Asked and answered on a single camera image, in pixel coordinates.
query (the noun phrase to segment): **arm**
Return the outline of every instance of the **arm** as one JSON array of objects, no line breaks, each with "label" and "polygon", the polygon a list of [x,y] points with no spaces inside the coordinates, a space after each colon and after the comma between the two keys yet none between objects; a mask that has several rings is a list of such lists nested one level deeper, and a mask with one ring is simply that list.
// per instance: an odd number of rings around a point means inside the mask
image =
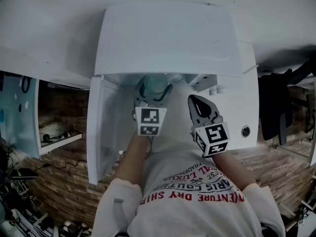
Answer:
[{"label": "arm", "polygon": [[99,202],[92,237],[126,233],[143,198],[139,185],[148,145],[146,136],[138,136],[137,133],[133,135],[114,180]]},{"label": "arm", "polygon": [[140,185],[149,145],[147,136],[138,136],[137,132],[135,132],[114,178]]},{"label": "arm", "polygon": [[272,229],[278,236],[285,236],[284,224],[269,187],[260,188],[252,174],[229,152],[216,154],[212,159],[245,195],[261,225]]},{"label": "arm", "polygon": [[241,191],[249,184],[255,184],[252,174],[242,166],[231,153],[225,152],[212,157],[217,168],[224,173]]}]

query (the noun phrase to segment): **white cabinet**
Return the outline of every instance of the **white cabinet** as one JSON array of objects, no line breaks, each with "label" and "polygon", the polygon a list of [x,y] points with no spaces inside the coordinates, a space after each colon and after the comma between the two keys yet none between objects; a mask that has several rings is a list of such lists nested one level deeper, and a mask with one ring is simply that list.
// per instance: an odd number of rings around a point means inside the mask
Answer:
[{"label": "white cabinet", "polygon": [[[147,73],[182,74],[174,83],[162,131],[154,150],[198,149],[190,137],[187,98],[208,97],[228,122],[229,149],[253,147],[258,131],[258,82],[253,48],[237,42],[229,13],[192,3],[118,5],[107,9],[92,78],[87,118],[89,181],[97,184],[109,173],[120,150],[135,131],[133,89]],[[209,96],[188,85],[216,75],[225,94]],[[243,138],[241,129],[250,126]]]}]

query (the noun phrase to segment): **sleeve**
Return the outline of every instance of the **sleeve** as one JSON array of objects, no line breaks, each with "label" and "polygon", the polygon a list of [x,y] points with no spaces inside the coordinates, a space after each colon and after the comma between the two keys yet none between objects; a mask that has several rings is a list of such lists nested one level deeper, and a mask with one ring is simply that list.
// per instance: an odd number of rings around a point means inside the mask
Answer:
[{"label": "sleeve", "polygon": [[95,215],[92,237],[112,237],[126,232],[142,201],[138,185],[114,179],[103,194]]},{"label": "sleeve", "polygon": [[259,222],[271,228],[278,236],[285,236],[285,228],[277,204],[268,186],[248,185],[242,193],[249,201]]}]

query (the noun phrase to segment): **black chair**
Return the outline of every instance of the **black chair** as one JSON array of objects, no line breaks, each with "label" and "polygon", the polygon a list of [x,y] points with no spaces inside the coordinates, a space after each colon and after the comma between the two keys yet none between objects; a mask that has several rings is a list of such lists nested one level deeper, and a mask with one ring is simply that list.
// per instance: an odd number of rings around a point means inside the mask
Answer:
[{"label": "black chair", "polygon": [[316,58],[305,62],[295,71],[289,69],[284,74],[272,73],[258,78],[259,116],[264,140],[278,135],[280,145],[286,144],[286,128],[293,121],[291,103],[299,102],[290,97],[287,86],[298,84],[310,74],[316,76]]}]

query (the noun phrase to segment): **person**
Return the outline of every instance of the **person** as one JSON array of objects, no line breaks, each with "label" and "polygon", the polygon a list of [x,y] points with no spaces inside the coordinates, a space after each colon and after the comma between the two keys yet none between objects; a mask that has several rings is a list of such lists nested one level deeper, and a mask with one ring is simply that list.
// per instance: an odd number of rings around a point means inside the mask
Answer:
[{"label": "person", "polygon": [[92,237],[285,236],[269,187],[229,152],[151,153],[135,133],[102,196]]}]

